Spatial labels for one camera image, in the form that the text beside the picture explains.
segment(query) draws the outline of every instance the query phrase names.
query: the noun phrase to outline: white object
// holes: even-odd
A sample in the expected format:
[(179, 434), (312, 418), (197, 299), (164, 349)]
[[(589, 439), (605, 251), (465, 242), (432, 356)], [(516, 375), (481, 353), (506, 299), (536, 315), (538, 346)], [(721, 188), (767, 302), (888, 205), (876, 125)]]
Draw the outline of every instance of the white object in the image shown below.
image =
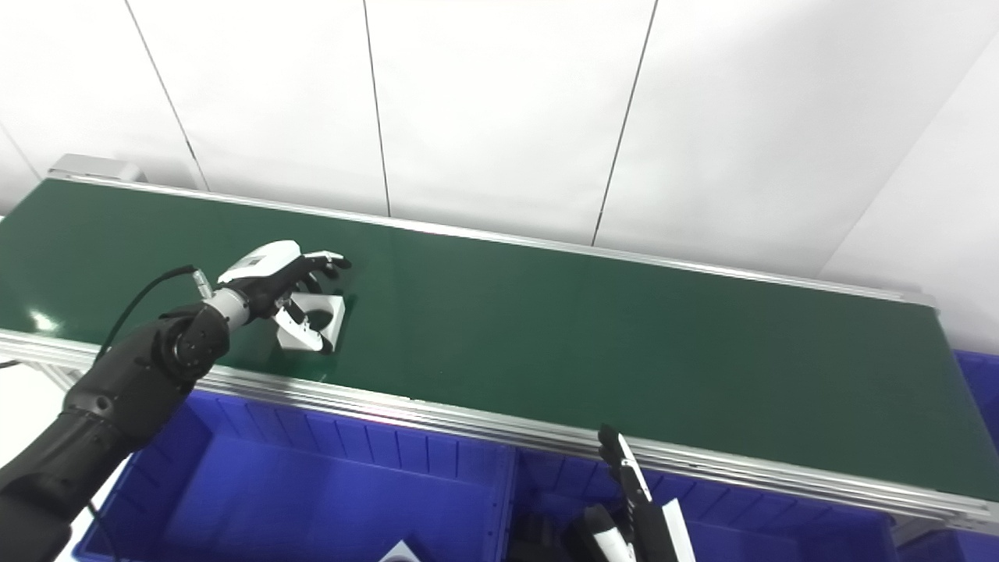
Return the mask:
[(281, 268), (292, 263), (302, 255), (298, 242), (294, 240), (278, 240), (264, 244), (250, 252), (246, 257), (233, 264), (219, 276), (219, 283), (228, 283), (233, 279), (244, 277), (267, 277), (274, 275)]
[(310, 312), (327, 312), (333, 318), (330, 323), (321, 330), (316, 330), (309, 326), (309, 319), (299, 324), (288, 314), (288, 311), (281, 309), (274, 316), (274, 321), (278, 323), (278, 343), (282, 349), (319, 351), (323, 349), (323, 339), (330, 341), (333, 349), (337, 349), (337, 338), (340, 336), (340, 326), (344, 323), (344, 315), (347, 313), (347, 305), (344, 304), (344, 297), (336, 295), (316, 295), (313, 293), (292, 293), (292, 300), (299, 305), (306, 314)]
[(399, 541), (379, 562), (420, 562), (420, 559), (413, 554), (406, 541)]
[(696, 562), (693, 556), (693, 545), (690, 544), (690, 534), (686, 530), (686, 521), (680, 511), (680, 502), (673, 498), (662, 506), (662, 516), (666, 519), (669, 538), (673, 543), (673, 552), (677, 562)]
[(593, 540), (596, 546), (603, 552), (603, 556), (610, 562), (627, 562), (634, 560), (634, 546), (624, 542), (624, 537), (617, 527), (594, 533)]
[(146, 181), (146, 175), (142, 173), (139, 166), (131, 162), (83, 154), (63, 154), (49, 168), (48, 175), (53, 178), (76, 175), (121, 181)]

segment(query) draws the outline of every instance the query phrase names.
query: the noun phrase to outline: white robotic hand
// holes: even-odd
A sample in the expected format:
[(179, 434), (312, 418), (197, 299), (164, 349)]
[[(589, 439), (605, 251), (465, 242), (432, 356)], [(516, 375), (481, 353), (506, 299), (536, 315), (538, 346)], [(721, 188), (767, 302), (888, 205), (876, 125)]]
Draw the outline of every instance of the white robotic hand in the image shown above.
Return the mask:
[[(219, 276), (219, 287), (220, 291), (235, 292), (243, 301), (248, 311), (247, 322), (273, 318), (301, 347), (331, 353), (333, 343), (328, 335), (309, 325), (308, 316), (293, 300), (292, 294), (301, 283), (310, 293), (320, 295), (323, 290), (315, 272), (336, 279), (339, 269), (350, 267), (351, 262), (340, 254), (328, 251), (303, 254), (294, 240), (279, 240), (257, 248), (236, 262)], [(339, 307), (342, 318), (342, 302)]]

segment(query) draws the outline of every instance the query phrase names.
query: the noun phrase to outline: metal frame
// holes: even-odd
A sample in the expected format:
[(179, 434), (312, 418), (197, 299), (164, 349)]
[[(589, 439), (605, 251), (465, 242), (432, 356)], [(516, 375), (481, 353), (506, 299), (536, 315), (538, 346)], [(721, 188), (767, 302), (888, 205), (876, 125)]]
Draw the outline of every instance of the metal frame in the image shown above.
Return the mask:
[[(0, 329), (0, 352), (36, 366), (67, 388), (80, 371), (90, 368), (97, 350), (98, 346), (93, 344)], [(329, 383), (216, 366), (198, 383), (198, 388), (307, 410), (596, 457), (594, 430)], [(943, 526), (999, 535), (999, 503), (648, 439), (629, 438), (628, 443), (638, 461), (647, 468), (891, 514), (896, 520), (897, 541)]]

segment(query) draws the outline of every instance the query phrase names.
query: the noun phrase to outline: robotic hand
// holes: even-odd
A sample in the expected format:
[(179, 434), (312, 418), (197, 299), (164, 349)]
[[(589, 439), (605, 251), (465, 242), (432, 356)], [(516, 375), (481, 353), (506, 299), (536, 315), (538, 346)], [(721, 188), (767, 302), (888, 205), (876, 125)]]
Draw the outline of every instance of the robotic hand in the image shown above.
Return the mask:
[(283, 240), (238, 261), (217, 290), (196, 272), (204, 300), (167, 312), (99, 356), (66, 394), (56, 420), (0, 468), (0, 560), (53, 560), (73, 519), (118, 464), (169, 421), (229, 351), (229, 335), (240, 326), (274, 318), (310, 349), (330, 353), (291, 294), (299, 283), (320, 293), (315, 272), (335, 279), (350, 265), (332, 252), (302, 254)]

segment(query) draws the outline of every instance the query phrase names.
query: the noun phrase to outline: white plastic part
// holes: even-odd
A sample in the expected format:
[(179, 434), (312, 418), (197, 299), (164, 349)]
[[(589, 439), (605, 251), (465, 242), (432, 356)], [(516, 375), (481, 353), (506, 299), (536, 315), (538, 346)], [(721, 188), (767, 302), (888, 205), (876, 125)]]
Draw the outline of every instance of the white plastic part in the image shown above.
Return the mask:
[(634, 560), (633, 546), (624, 542), (624, 537), (621, 536), (621, 532), (616, 527), (602, 533), (593, 533), (593, 540), (596, 541), (596, 546), (603, 553), (607, 562), (630, 562)]
[(693, 545), (690, 544), (690, 534), (686, 530), (686, 521), (683, 520), (683, 512), (680, 511), (679, 500), (673, 498), (662, 506), (662, 516), (666, 520), (666, 528), (669, 529), (669, 538), (673, 542), (673, 552), (676, 553), (677, 562), (696, 562), (693, 557)]
[(250, 252), (233, 267), (219, 276), (219, 283), (228, 283), (233, 279), (245, 277), (267, 277), (292, 263), (302, 255), (298, 242), (294, 240), (278, 240), (264, 244)]
[(399, 541), (379, 562), (420, 562), (420, 559), (413, 554), (406, 541)]
[(310, 312), (326, 312), (332, 318), (330, 323), (320, 330), (314, 330), (309, 325), (307, 319), (304, 323), (298, 324), (291, 315), (284, 309), (274, 316), (278, 323), (278, 343), (282, 349), (319, 351), (323, 349), (323, 340), (320, 334), (330, 340), (333, 349), (337, 349), (337, 338), (340, 335), (340, 326), (344, 323), (344, 314), (347, 313), (347, 305), (344, 304), (344, 297), (336, 295), (317, 295), (313, 293), (292, 293), (292, 300), (299, 305), (306, 314)]

